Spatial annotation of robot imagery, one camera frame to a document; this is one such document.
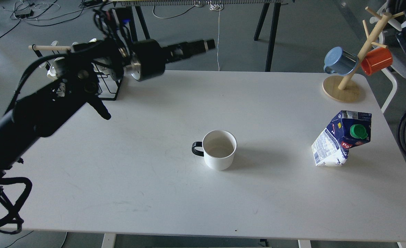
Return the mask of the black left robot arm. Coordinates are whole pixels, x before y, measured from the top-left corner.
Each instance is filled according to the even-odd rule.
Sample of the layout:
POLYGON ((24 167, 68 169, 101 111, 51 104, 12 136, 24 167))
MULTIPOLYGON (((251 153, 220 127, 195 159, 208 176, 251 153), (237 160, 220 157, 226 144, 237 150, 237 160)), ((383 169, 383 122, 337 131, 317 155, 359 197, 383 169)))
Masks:
POLYGON ((114 80, 122 80, 129 70, 137 81, 162 75, 167 63, 189 59, 215 49, 213 39, 182 42, 161 47, 154 39, 132 41, 125 25, 132 18, 127 8, 94 10, 94 23, 104 34, 96 42, 68 47, 66 53, 48 55, 31 63, 22 74, 14 96, 0 119, 0 233, 7 224, 17 225, 11 234, 22 231, 20 210, 31 193, 26 177, 6 178, 14 163, 41 137, 53 135, 83 105, 88 103, 105 120, 111 114, 99 98, 99 78, 95 65, 108 69, 114 80), (57 78, 35 93, 18 99, 20 91, 35 69, 54 60, 57 78))

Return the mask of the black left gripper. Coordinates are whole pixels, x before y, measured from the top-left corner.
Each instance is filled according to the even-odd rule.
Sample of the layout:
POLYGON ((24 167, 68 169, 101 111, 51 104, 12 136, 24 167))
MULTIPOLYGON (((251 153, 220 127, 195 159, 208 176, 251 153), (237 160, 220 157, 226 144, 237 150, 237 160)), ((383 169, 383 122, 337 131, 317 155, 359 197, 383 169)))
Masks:
POLYGON ((215 49, 214 39, 186 41, 162 47, 165 63, 186 60, 194 55, 204 54, 211 49, 215 49))

